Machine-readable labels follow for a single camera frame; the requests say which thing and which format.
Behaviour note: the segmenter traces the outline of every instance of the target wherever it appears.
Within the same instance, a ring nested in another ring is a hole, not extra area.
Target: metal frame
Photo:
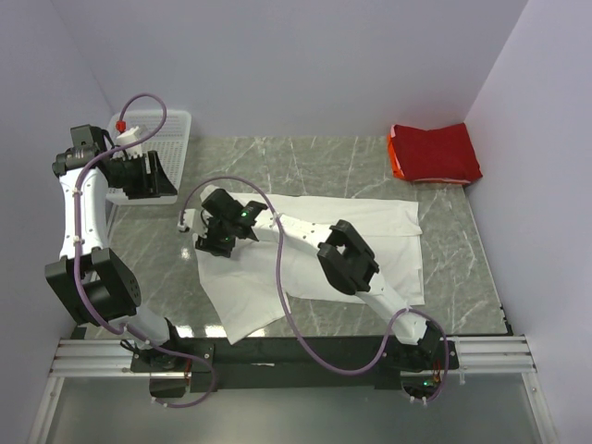
[[[542,444],[559,443],[549,408],[540,389],[537,369],[524,336],[449,337],[454,340],[460,367],[451,370],[460,375],[521,374],[528,399],[536,419]],[[133,356],[119,345],[118,339],[62,339],[48,377],[45,393],[37,413],[30,444],[46,441],[53,421],[59,395],[66,377],[158,377],[180,378],[182,372],[132,373]],[[402,376],[421,376],[423,373],[401,373]]]
[[[28,444],[44,444],[49,434],[49,429],[54,421],[59,395],[64,386],[63,377],[49,377],[45,385],[45,392],[37,411],[37,416],[33,421],[31,433],[29,434]]]
[[[460,368],[451,374],[535,373],[535,365],[524,337],[452,337]],[[61,340],[50,377],[171,377],[182,372],[131,373],[132,353],[118,339]],[[423,373],[402,373],[421,376]]]
[[[559,437],[536,373],[522,375],[542,444],[559,444]]]

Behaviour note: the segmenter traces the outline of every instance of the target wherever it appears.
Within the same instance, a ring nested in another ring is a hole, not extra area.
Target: black plastic bracket
[[[345,294],[369,291],[370,280],[378,273],[374,252],[353,225],[340,220],[325,242],[318,245],[318,257],[331,286]]]

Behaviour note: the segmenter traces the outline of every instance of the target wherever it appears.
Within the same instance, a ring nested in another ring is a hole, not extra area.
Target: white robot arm
[[[226,191],[216,189],[204,198],[203,209],[212,217],[208,227],[204,227],[205,235],[197,242],[196,248],[200,250],[229,256],[235,244],[232,225],[238,227],[243,220],[253,223],[252,233],[244,231],[247,238],[278,242],[278,224],[262,203],[250,202],[243,207]],[[186,212],[191,224],[201,221],[193,211]],[[231,215],[237,215],[238,219],[232,222]],[[317,256],[328,282],[336,290],[362,299],[385,323],[399,310],[409,308],[385,280],[374,253],[349,222],[340,220],[330,226],[288,215],[278,217],[286,243],[302,253]],[[417,314],[407,314],[394,324],[393,332],[401,343],[416,345],[426,333],[426,320]]]

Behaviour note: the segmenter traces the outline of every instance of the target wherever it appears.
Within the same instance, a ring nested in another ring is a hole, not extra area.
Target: black mounting bracket
[[[328,362],[353,369],[368,364],[374,358],[382,337],[313,337],[306,340]],[[391,337],[383,357],[373,369],[360,376],[341,376],[316,363],[295,338],[246,338],[234,345],[230,345],[226,338],[179,340],[180,350],[201,356],[214,366],[216,389],[352,386],[401,389],[401,371],[431,371],[437,361],[444,363],[443,341],[436,340],[430,344],[434,347],[427,352],[426,347],[401,344]],[[448,345],[450,369],[457,369],[459,362],[454,341],[449,340]],[[174,368],[165,370],[138,357],[132,360],[130,370],[134,373],[186,373],[186,378],[152,379],[151,392],[155,397],[180,397],[188,388],[190,392],[204,392],[211,382],[207,367],[186,360],[179,360]]]

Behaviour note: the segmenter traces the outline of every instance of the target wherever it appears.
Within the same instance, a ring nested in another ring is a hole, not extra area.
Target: white cloth
[[[203,192],[208,195],[212,188]],[[261,201],[256,194],[231,193],[241,203]],[[421,229],[417,202],[269,195],[279,213],[311,222],[353,224],[375,252],[387,282],[409,304],[424,304]],[[195,217],[195,224],[201,224]],[[284,316],[276,289],[278,246],[237,240],[228,258],[196,250],[200,281],[216,308],[230,343]],[[290,296],[322,301],[363,303],[333,289],[314,256],[284,245],[282,285]]]

